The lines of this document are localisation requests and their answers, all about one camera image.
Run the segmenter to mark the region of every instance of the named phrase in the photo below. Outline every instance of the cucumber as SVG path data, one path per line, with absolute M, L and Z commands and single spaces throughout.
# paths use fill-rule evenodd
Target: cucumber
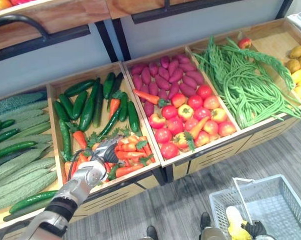
M 29 182 L 28 184 L 23 185 L 18 189 L 13 186 L 11 188 L 11 192 L 0 199 L 0 209 L 9 207 L 20 200 L 42 191 L 51 185 L 56 179 L 56 171 L 53 171 Z
M 40 192 L 36 195 L 33 196 L 29 196 L 26 199 L 23 199 L 17 203 L 15 203 L 10 209 L 9 209 L 9 213 L 13 214 L 21 209 L 24 209 L 30 205 L 33 205 L 35 203 L 41 202 L 43 200 L 46 199 L 51 199 L 52 197 L 54 197 L 54 195 L 57 193 L 57 190 L 53 190 L 53 191 L 44 191 L 44 192 Z
M 28 112 L 30 110 L 44 109 L 47 108 L 47 106 L 48 106 L 47 100 L 37 101 L 0 114 L 0 120 L 10 119 L 12 116 L 15 117 L 18 114 Z
M 19 218 L 21 216 L 24 216 L 26 214 L 29 214 L 29 213 L 32 213 L 34 211 L 37 211 L 39 209 L 43 209 L 45 208 L 48 204 L 50 204 L 52 198 L 48 198 L 48 199 L 45 199 L 45 200 L 42 200 L 42 201 L 39 201 L 39 202 L 36 202 L 30 206 L 27 206 L 25 208 L 22 208 L 14 213 L 12 213 L 11 215 L 8 215 L 8 216 L 5 216 L 3 218 L 3 221 L 4 222 L 9 222 L 13 219 L 16 219 L 16 218 Z
M 9 140 L 22 138 L 22 137 L 26 137 L 29 135 L 41 134 L 41 133 L 47 131 L 48 129 L 51 129 L 51 123 L 49 121 L 43 122 L 41 124 L 32 126 L 30 128 L 25 129 L 24 131 L 17 133 L 16 135 L 12 136 Z
M 75 95 L 79 94 L 80 92 L 89 89 L 91 86 L 93 86 L 94 83 L 95 83 L 95 80 L 93 80 L 93 79 L 81 81 L 81 82 L 76 83 L 75 85 L 67 88 L 65 90 L 64 94 L 67 97 L 75 96 Z

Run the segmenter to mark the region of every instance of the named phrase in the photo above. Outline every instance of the wooden board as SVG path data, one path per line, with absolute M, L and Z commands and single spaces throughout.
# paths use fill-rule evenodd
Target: wooden board
M 0 11 L 0 16 L 8 14 L 30 17 L 50 34 L 110 18 L 104 0 L 35 0 Z M 25 23 L 4 25 L 0 27 L 0 49 L 40 36 Z

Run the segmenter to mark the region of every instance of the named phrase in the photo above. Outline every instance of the carrot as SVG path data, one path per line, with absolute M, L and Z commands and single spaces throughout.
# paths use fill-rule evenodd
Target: carrot
M 126 174 L 129 174 L 129 173 L 132 173 L 138 169 L 141 169 L 143 168 L 144 165 L 139 163 L 135 166 L 123 166 L 123 167 L 120 167 L 116 170 L 116 178 L 119 178 L 119 177 L 122 177 Z
M 207 117 L 204 117 L 202 120 L 200 120 L 196 126 L 194 126 L 190 131 L 190 135 L 192 136 L 193 139 L 196 139 L 199 134 L 200 134 L 200 131 L 202 130 L 202 128 L 204 127 L 205 123 L 208 121 L 210 117 L 207 116 Z
M 72 134 L 72 136 L 74 137 L 74 139 L 76 140 L 76 142 L 78 142 L 79 146 L 81 147 L 81 149 L 85 149 L 87 148 L 87 142 L 86 142 L 86 138 L 85 135 L 82 131 L 76 131 Z
M 112 118 L 112 116 L 117 111 L 117 109 L 119 109 L 120 104 L 121 104 L 121 100 L 119 100 L 117 98 L 112 98 L 110 100 L 109 118 L 108 118 L 109 120 Z
M 115 153 L 118 159 L 131 159 L 131 158 L 144 158 L 146 157 L 145 152 L 139 151 L 118 151 Z

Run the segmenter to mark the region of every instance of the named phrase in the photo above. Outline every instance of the person's foot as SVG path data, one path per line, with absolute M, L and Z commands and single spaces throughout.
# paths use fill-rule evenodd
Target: person's foot
M 159 237 L 157 236 L 157 231 L 154 226 L 148 226 L 146 230 L 147 237 L 150 237 L 154 240 L 159 240 Z
M 203 230 L 206 227 L 211 226 L 211 217 L 207 212 L 203 212 L 200 216 L 200 229 Z

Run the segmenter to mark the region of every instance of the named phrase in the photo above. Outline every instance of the red tomato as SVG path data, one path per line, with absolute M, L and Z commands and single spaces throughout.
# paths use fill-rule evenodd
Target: red tomato
M 179 154 L 179 149 L 174 143 L 164 143 L 160 148 L 161 155 L 166 159 L 171 159 Z
M 190 130 L 192 130 L 193 127 L 195 127 L 197 124 L 199 123 L 199 121 L 195 118 L 191 118 L 189 120 L 187 120 L 185 122 L 185 130 L 187 132 L 189 132 Z
M 167 120 L 172 119 L 173 117 L 177 116 L 177 109 L 172 105 L 164 106 L 161 109 L 161 115 Z
M 168 130 L 175 136 L 184 131 L 183 122 L 180 118 L 174 117 L 166 122 Z
M 207 108 L 202 106 L 198 108 L 194 113 L 194 118 L 197 119 L 198 121 L 202 120 L 207 116 L 211 117 L 211 112 Z
M 236 132 L 236 128 L 234 124 L 230 121 L 224 121 L 218 125 L 218 134 L 221 137 L 225 137 L 227 135 L 233 134 Z
M 220 106 L 219 99 L 217 96 L 209 96 L 204 100 L 204 108 L 217 109 Z
M 167 143 L 171 138 L 172 133 L 165 127 L 160 128 L 155 132 L 155 139 L 159 144 Z
M 196 94 L 201 97 L 201 99 L 205 100 L 207 97 L 212 95 L 212 89 L 208 85 L 201 85 Z
M 203 106 L 203 99 L 198 95 L 194 95 L 188 99 L 187 104 L 192 109 L 196 110 Z
M 203 130 L 207 132 L 209 135 L 216 135 L 217 132 L 219 131 L 219 125 L 212 120 L 208 120 L 205 123 Z

